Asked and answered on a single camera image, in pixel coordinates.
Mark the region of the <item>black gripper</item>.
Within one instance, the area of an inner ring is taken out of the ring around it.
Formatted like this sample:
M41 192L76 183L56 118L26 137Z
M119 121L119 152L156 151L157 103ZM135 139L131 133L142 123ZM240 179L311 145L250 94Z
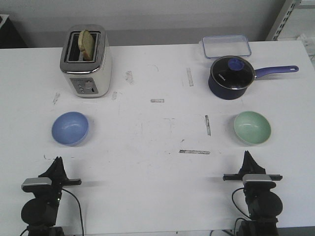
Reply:
M61 191L65 186L81 185L80 178L69 179L66 175L62 157L56 157L51 166L42 174L38 176L41 181L45 183L47 191Z
M282 175L266 174L266 170L257 164L247 150L244 152L240 173L224 174L222 177L223 181L280 181L282 178Z

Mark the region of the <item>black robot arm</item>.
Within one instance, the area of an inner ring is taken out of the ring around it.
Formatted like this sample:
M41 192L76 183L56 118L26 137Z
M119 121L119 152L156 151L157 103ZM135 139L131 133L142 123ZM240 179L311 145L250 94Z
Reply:
M239 190L243 190L245 202L248 207L248 214L245 214L240 208L237 209L245 216L237 218L241 220L236 236L277 236L277 216L283 210L283 203L279 196L271 189L276 187L276 181L282 180L282 175L269 175L265 169L259 166L253 159L249 151L244 152L244 159L241 169L236 174L224 174L224 181L241 181L242 188L236 189L232 195Z
M56 226L62 192L73 196L79 204L78 198L64 187L81 183L79 178L67 177L61 157L56 157L47 171L38 177L25 179L21 189L33 193L34 198L25 203L21 210L21 218L28 225L24 231L30 236L63 236L63 228Z

